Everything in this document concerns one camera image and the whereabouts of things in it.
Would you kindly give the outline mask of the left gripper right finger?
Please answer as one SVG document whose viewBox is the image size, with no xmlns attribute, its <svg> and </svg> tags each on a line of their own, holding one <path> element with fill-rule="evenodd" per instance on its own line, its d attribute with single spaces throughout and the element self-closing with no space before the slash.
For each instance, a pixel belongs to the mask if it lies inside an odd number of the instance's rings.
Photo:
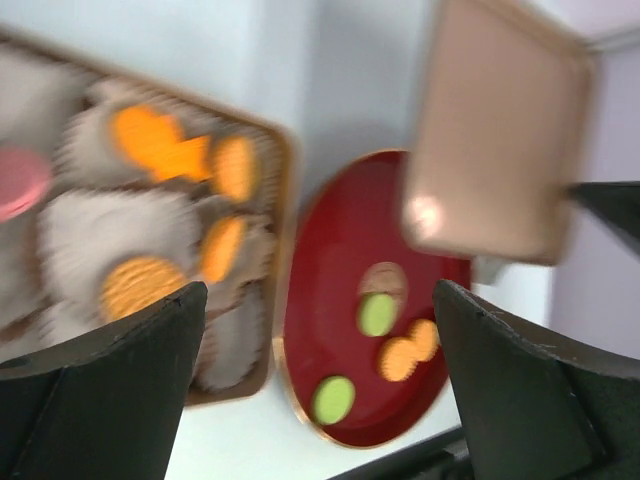
<svg viewBox="0 0 640 480">
<path fill-rule="evenodd" d="M 638 360 L 450 280 L 436 283 L 433 306 L 476 478 L 638 478 Z"/>
</svg>

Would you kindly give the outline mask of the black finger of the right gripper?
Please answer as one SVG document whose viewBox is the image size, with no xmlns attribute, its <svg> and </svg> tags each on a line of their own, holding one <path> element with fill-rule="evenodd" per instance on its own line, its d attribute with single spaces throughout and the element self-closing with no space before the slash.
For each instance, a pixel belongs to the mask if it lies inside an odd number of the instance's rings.
<svg viewBox="0 0 640 480">
<path fill-rule="evenodd" d="M 580 183 L 570 195 L 621 238 L 639 239 L 638 181 Z"/>
</svg>

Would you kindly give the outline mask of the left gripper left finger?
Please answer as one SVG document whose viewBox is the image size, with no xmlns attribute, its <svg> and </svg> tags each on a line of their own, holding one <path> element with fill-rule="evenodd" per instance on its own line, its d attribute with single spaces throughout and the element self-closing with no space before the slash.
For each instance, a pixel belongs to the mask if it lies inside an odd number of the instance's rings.
<svg viewBox="0 0 640 480">
<path fill-rule="evenodd" d="M 162 479 L 204 331 L 192 282 L 1 365 L 4 479 Z"/>
</svg>

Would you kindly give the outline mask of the tan square tin lid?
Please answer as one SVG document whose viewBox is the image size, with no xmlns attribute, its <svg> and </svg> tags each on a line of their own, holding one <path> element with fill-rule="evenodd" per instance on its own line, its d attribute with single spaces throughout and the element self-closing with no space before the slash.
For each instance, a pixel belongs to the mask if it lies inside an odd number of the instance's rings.
<svg viewBox="0 0 640 480">
<path fill-rule="evenodd" d="M 407 241 L 556 264 L 596 76 L 585 41 L 525 2 L 440 2 L 405 167 Z"/>
</svg>

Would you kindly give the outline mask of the tan square tin box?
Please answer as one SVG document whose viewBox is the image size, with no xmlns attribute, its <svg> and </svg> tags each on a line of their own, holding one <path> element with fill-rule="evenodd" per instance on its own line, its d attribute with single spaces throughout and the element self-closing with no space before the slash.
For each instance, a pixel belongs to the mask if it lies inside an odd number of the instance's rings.
<svg viewBox="0 0 640 480">
<path fill-rule="evenodd" d="M 134 104 L 172 114 L 187 138 L 207 135 L 206 163 L 225 137 L 249 137 L 257 153 L 253 197 L 236 203 L 210 179 L 155 182 L 128 163 L 108 131 Z M 208 291 L 205 332 L 189 405 L 255 395 L 271 369 L 273 327 L 283 314 L 295 217 L 297 161 L 274 123 L 201 95 L 101 63 L 24 33 L 1 32 L 1 148 L 33 150 L 52 167 L 44 198 L 1 222 L 1 356 L 9 360 L 109 323 L 100 304 L 105 276 L 132 257 L 178 266 Z M 242 217 L 247 232 L 218 283 L 200 270 L 209 228 Z"/>
</svg>

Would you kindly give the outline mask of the pink round cookie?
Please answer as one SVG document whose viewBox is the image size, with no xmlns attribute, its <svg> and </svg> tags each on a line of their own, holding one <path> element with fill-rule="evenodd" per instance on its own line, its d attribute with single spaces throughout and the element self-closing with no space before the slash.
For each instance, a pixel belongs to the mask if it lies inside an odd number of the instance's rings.
<svg viewBox="0 0 640 480">
<path fill-rule="evenodd" d="M 30 149 L 1 148 L 1 222 L 34 207 L 50 189 L 51 162 Z"/>
</svg>

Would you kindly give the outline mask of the orange fish-shaped cookie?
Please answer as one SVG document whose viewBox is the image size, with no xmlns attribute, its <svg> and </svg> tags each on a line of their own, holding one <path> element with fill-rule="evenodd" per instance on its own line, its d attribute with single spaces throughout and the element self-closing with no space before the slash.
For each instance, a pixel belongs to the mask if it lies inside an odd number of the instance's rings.
<svg viewBox="0 0 640 480">
<path fill-rule="evenodd" d="M 211 177 L 206 163 L 207 135 L 187 138 L 177 117 L 148 104 L 117 110 L 108 131 L 124 159 L 155 182 L 183 177 L 201 182 Z"/>
</svg>

